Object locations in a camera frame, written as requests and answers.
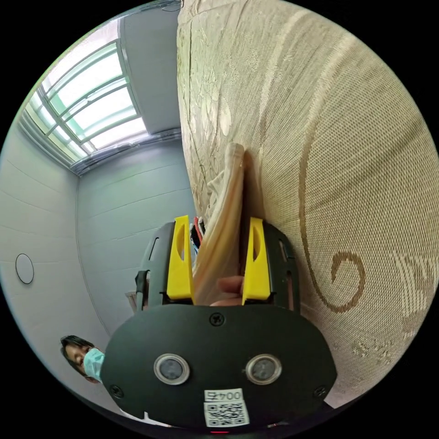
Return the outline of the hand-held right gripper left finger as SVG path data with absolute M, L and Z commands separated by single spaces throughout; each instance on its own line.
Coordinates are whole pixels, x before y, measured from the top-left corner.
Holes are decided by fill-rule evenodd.
M 189 217 L 175 218 L 169 256 L 167 296 L 171 301 L 194 304 Z

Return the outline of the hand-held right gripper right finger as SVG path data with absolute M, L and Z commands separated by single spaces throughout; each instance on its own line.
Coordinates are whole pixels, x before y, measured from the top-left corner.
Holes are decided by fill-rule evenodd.
M 242 286 L 242 305 L 250 301 L 267 301 L 269 297 L 270 278 L 263 220 L 251 217 Z

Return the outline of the person's right hand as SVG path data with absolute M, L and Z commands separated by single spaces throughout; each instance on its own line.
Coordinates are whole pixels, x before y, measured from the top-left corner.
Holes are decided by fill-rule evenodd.
M 242 305 L 242 291 L 243 291 L 243 276 L 231 276 L 220 278 L 216 282 L 216 286 L 224 296 L 221 300 L 212 303 L 212 307 L 225 306 L 241 306 Z

